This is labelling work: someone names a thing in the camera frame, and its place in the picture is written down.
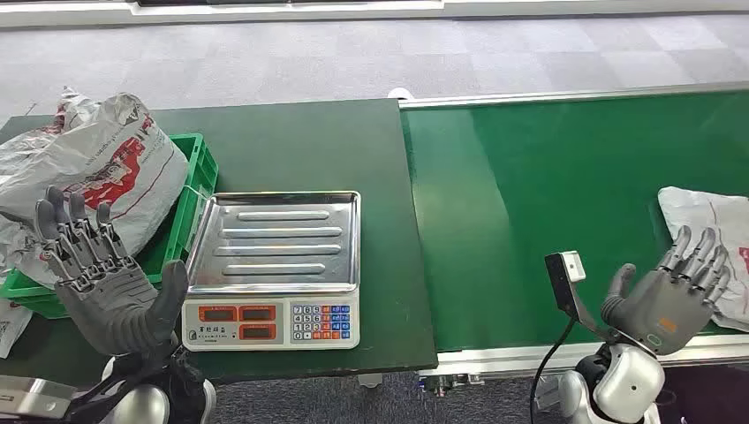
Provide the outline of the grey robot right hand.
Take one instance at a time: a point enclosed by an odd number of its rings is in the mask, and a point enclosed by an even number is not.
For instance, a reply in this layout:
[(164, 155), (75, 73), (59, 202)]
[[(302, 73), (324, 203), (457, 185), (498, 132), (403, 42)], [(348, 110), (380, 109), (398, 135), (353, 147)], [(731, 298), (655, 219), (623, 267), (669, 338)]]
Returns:
[(636, 267), (625, 263), (612, 277), (601, 305), (610, 327), (658, 355), (684, 348), (716, 312), (730, 281), (729, 252), (706, 228), (690, 255), (691, 228), (682, 226), (670, 249), (636, 284)]

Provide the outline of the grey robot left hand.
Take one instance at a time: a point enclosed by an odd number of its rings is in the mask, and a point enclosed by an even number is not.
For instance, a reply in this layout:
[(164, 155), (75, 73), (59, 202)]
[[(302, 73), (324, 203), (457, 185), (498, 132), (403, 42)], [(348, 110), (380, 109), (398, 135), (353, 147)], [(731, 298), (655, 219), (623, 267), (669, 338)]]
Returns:
[(84, 338), (100, 353), (148, 354), (169, 348), (188, 289), (183, 261), (163, 265), (156, 289), (128, 253), (110, 218), (96, 207), (91, 222), (80, 193), (54, 185), (35, 204), (34, 226), (43, 240), (40, 257), (56, 276), (55, 292)]

